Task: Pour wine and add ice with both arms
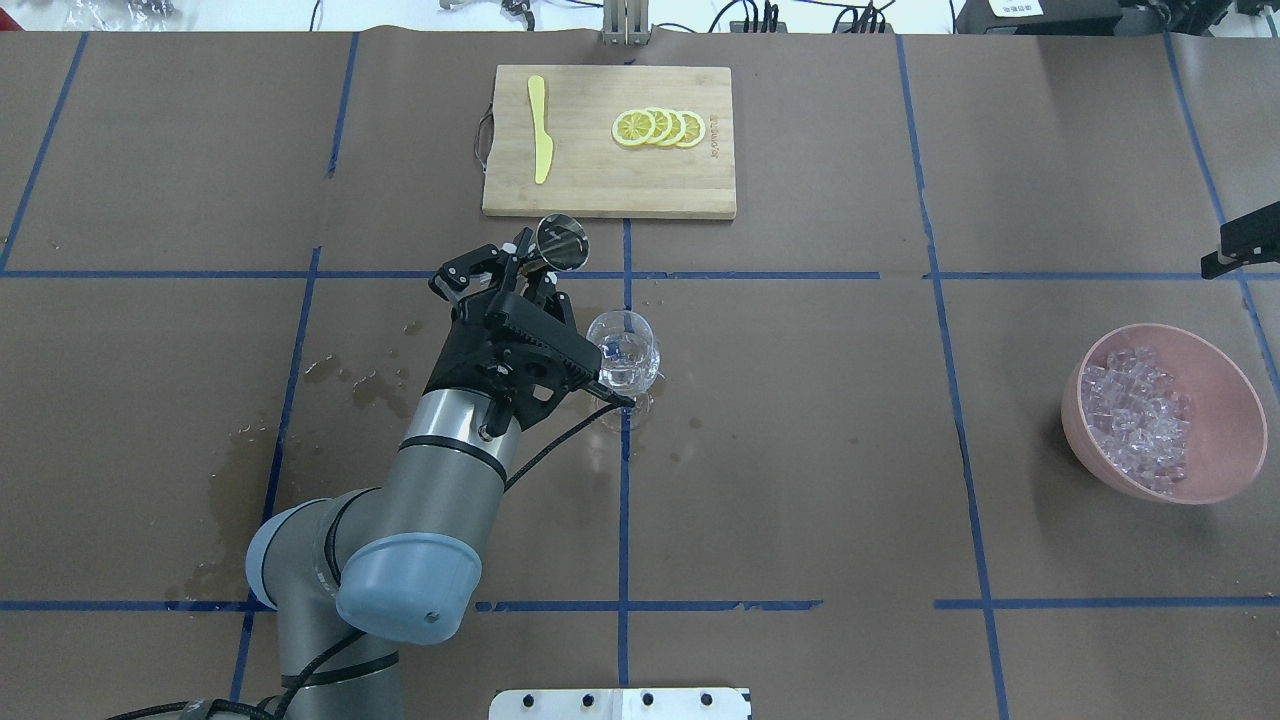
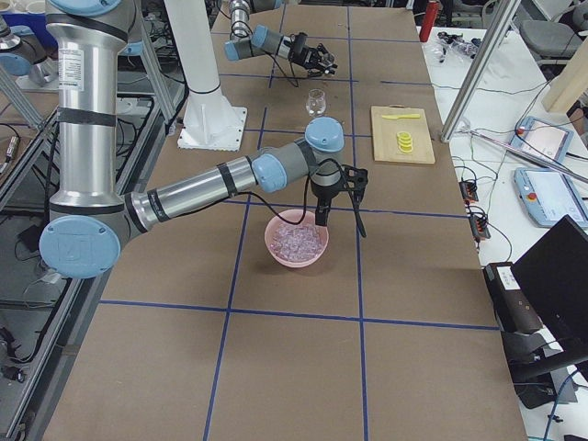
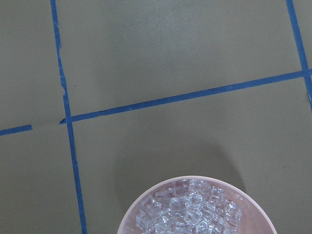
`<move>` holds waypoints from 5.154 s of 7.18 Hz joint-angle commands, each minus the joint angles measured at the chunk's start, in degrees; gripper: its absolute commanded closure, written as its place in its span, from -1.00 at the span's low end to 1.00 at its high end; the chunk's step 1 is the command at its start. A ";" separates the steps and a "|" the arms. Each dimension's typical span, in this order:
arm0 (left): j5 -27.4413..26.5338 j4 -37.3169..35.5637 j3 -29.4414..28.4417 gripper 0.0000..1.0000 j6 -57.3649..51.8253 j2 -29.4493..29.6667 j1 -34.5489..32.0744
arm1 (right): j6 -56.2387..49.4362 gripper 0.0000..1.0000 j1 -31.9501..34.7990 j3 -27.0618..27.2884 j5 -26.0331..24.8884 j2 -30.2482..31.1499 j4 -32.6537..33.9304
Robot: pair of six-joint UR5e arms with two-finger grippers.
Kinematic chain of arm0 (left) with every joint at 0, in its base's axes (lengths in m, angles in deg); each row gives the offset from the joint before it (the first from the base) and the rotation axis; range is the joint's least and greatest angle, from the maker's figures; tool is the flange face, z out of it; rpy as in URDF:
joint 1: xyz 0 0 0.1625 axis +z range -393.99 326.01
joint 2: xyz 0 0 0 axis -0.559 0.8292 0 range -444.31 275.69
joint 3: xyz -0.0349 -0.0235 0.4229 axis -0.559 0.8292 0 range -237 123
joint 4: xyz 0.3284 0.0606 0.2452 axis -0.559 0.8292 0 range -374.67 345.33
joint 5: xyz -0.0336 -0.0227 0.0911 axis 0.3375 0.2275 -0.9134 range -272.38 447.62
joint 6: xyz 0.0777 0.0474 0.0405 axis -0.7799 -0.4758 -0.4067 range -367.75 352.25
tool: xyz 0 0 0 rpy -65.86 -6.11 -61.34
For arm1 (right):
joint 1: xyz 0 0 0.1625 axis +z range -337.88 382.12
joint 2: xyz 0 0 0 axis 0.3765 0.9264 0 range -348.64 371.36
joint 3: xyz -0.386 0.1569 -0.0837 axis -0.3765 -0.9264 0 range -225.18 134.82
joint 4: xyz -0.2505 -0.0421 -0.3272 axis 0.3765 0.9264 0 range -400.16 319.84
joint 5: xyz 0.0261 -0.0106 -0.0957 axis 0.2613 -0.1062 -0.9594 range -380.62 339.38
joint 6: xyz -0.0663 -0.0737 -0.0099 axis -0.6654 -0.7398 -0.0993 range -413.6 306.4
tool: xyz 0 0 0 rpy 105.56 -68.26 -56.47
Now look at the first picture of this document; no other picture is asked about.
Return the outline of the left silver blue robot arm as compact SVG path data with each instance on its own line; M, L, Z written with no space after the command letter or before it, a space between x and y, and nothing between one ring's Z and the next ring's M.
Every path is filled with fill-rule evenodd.
M278 615L280 693L252 719L402 719L399 650L449 641L483 574L521 434L602 361L557 275L586 240L485 245L431 277L451 328L387 479L266 520L244 574Z

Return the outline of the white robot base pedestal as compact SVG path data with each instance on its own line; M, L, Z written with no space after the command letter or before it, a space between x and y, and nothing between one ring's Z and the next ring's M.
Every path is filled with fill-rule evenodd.
M751 719L748 689L732 687L502 691L489 719Z

